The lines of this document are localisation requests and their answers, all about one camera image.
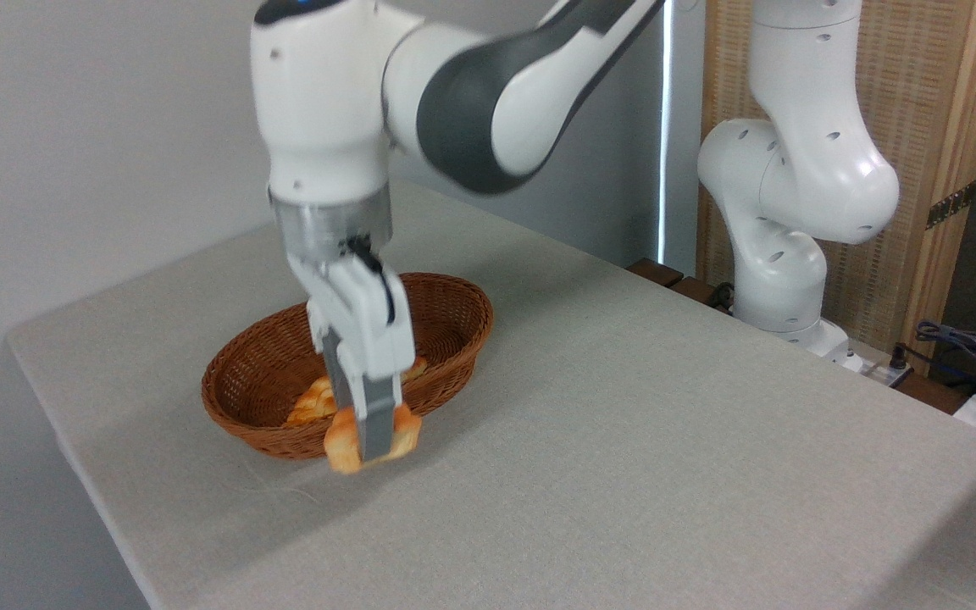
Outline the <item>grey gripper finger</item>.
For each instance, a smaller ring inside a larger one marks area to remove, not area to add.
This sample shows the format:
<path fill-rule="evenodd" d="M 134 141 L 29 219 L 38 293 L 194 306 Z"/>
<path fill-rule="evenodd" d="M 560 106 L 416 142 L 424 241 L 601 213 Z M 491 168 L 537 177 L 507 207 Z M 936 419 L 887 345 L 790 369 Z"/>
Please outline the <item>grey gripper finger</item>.
<path fill-rule="evenodd" d="M 395 410 L 402 405 L 402 378 L 372 379 L 360 375 L 350 382 L 364 464 L 391 454 L 395 435 Z"/>
<path fill-rule="evenodd" d="M 342 369 L 338 347 L 341 344 L 341 333 L 333 325 L 328 316 L 320 308 L 308 309 L 308 322 L 311 340 L 316 352 L 321 352 L 326 372 L 333 391 L 335 405 L 338 409 L 351 409 L 355 413 L 355 402 L 350 391 L 349 379 Z"/>

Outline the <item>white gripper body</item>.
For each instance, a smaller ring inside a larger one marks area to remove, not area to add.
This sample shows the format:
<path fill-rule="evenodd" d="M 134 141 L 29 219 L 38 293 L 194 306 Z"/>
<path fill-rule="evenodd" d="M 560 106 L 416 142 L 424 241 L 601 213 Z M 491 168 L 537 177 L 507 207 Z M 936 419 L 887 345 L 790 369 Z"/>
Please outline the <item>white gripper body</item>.
<path fill-rule="evenodd" d="M 329 262 L 286 258 L 307 293 L 307 312 L 320 308 L 340 331 L 338 358 L 348 377 L 380 379 L 412 368 L 417 355 L 409 302 L 394 270 L 372 253 Z"/>

